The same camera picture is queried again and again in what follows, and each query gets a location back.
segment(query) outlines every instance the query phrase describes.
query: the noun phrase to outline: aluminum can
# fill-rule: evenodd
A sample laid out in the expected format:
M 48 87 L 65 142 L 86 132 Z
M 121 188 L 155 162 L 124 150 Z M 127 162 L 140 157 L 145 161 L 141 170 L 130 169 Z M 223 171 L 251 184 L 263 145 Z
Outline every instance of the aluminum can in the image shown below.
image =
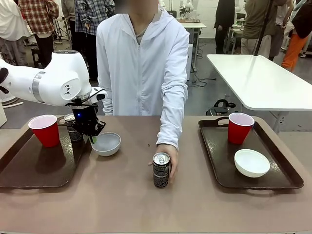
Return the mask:
M 165 153 L 153 156 L 154 184 L 156 187 L 166 187 L 169 182 L 170 157 Z
M 81 141 L 82 140 L 82 134 L 74 129 L 74 124 L 76 123 L 76 119 L 75 119 L 74 114 L 65 115 L 64 121 L 65 121 L 67 131 L 68 131 L 68 134 L 69 134 L 71 141 L 73 141 L 73 142 Z

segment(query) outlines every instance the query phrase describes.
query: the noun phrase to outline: tray handle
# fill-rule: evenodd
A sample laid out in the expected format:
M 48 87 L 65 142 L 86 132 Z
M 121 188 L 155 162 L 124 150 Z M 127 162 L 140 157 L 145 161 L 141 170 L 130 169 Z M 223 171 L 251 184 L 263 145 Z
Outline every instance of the tray handle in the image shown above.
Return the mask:
M 228 127 L 229 126 L 228 124 L 222 124 L 222 125 L 219 124 L 219 122 L 221 120 L 224 120 L 224 119 L 229 119 L 229 117 L 228 116 L 223 116 L 223 117 L 220 117 L 220 118 L 217 118 L 217 119 L 213 120 L 213 122 L 218 127 Z
M 60 123 L 61 120 L 64 120 L 64 117 L 65 116 L 58 117 L 58 119 L 57 119 L 58 126 L 66 126 L 65 122 L 64 123 Z

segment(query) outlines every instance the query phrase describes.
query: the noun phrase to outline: red plastic cup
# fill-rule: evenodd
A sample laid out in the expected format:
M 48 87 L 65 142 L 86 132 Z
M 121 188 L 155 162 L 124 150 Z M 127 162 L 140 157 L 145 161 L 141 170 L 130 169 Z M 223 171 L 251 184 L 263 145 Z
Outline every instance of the red plastic cup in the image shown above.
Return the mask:
M 229 115 L 229 142 L 242 144 L 254 125 L 254 119 L 243 113 L 232 113 Z
M 32 119 L 28 123 L 28 127 L 33 130 L 33 133 L 44 147 L 50 148 L 60 143 L 57 119 L 53 115 L 43 115 Z

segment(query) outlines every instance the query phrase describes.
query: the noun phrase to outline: white ceramic bowl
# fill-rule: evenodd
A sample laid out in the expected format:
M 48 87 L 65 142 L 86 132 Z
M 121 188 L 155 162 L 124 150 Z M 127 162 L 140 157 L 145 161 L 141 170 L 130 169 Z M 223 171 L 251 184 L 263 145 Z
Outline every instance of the white ceramic bowl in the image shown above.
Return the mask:
M 270 169 L 270 162 L 255 150 L 243 149 L 235 153 L 235 166 L 243 175 L 258 178 Z
M 92 148 L 100 156 L 111 156 L 120 148 L 121 138 L 116 133 L 102 133 L 97 136 Z

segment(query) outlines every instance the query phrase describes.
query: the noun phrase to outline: can lid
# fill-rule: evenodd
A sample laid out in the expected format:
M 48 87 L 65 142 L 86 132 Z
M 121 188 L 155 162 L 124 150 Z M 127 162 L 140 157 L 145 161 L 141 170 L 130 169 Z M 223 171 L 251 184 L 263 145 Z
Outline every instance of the can lid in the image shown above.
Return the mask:
M 169 155 L 167 155 L 165 153 L 157 153 L 153 157 L 154 163 L 156 163 L 158 165 L 165 165 L 169 162 L 169 160 L 170 160 Z
M 75 116 L 73 114 L 65 115 L 64 120 L 65 121 L 74 121 L 75 120 Z

